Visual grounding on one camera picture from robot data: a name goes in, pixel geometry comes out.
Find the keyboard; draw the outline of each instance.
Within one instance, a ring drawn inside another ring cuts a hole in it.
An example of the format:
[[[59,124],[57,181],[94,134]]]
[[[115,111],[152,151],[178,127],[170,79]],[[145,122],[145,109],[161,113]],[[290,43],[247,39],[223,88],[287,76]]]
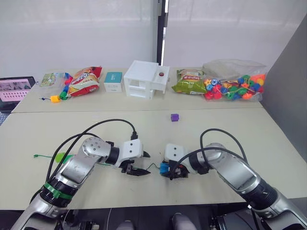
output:
[[[5,119],[9,116],[10,114],[3,114],[0,113],[0,126],[2,125],[2,123],[5,121]]]

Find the plastic bag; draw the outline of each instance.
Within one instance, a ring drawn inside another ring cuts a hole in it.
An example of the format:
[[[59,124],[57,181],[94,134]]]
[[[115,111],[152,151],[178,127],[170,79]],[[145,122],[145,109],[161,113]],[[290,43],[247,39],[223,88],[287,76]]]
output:
[[[236,80],[205,79],[207,100],[227,98],[229,100],[261,101],[264,92],[265,74],[244,75]]]
[[[99,88],[99,77],[102,67],[84,68],[74,74],[69,85],[67,96],[80,96]]]
[[[218,59],[203,64],[202,70],[211,79],[235,80],[244,75],[263,74],[265,67],[265,65],[255,61]]]
[[[40,97],[49,98],[58,94],[65,86],[65,81],[71,77],[68,73],[47,73],[44,75],[39,87],[36,87]]]
[[[177,84],[172,86],[175,92],[186,94],[204,94],[207,92],[203,84],[204,73],[197,69],[177,70]]]

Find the white table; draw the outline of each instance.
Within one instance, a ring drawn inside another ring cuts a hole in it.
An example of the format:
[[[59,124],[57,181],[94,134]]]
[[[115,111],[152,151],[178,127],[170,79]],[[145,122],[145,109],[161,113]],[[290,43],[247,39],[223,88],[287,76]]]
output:
[[[172,112],[179,113],[180,121],[170,121]],[[136,167],[146,168],[152,162],[159,164],[167,143],[198,149],[200,133],[217,127],[237,137],[250,166],[270,185],[288,198],[307,196],[307,165],[263,108],[20,113],[11,114],[0,127],[0,209],[25,209],[32,194],[44,184],[50,159],[34,159],[34,154],[51,156],[69,136],[109,118],[127,119],[135,125],[144,150],[151,155],[136,162]],[[118,145],[129,140],[131,128],[122,122],[113,122],[102,124],[92,132]],[[233,140],[222,133],[208,134],[204,145],[211,142],[220,142],[239,153]],[[76,153],[80,145],[78,142],[72,152]],[[120,169],[97,165],[69,208],[243,201],[215,171],[173,181],[160,176],[154,167],[150,171],[150,175],[134,177],[121,173]]]
[[[77,112],[77,111],[140,111],[140,110],[190,110],[190,109],[216,109],[216,108],[262,108],[259,102],[233,101],[227,99],[218,101],[206,101],[200,95],[186,95],[176,93],[171,86],[176,84],[176,70],[171,68],[169,82],[166,85],[166,92],[156,92],[152,100],[145,100],[137,97],[127,97],[125,92],[106,92],[104,79],[110,71],[120,71],[125,74],[127,69],[103,69],[100,77],[100,89],[87,95],[73,97],[60,103],[51,103],[49,100],[39,100],[43,97],[38,85],[27,94],[14,109],[13,113],[28,112]],[[51,70],[49,72],[69,72],[75,70]]]

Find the green snack bag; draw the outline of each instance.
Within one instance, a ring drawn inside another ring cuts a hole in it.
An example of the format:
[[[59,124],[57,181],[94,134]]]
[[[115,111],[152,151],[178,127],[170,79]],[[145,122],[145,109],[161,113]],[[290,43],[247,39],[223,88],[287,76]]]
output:
[[[203,83],[204,72],[197,69],[177,70],[177,84],[172,86],[175,92],[186,94],[204,94],[207,92]]]

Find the gray wall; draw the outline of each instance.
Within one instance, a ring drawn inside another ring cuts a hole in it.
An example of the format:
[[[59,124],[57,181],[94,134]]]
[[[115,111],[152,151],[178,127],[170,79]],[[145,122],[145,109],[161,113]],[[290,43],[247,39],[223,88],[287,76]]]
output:
[[[262,105],[307,161],[306,16],[267,75]]]

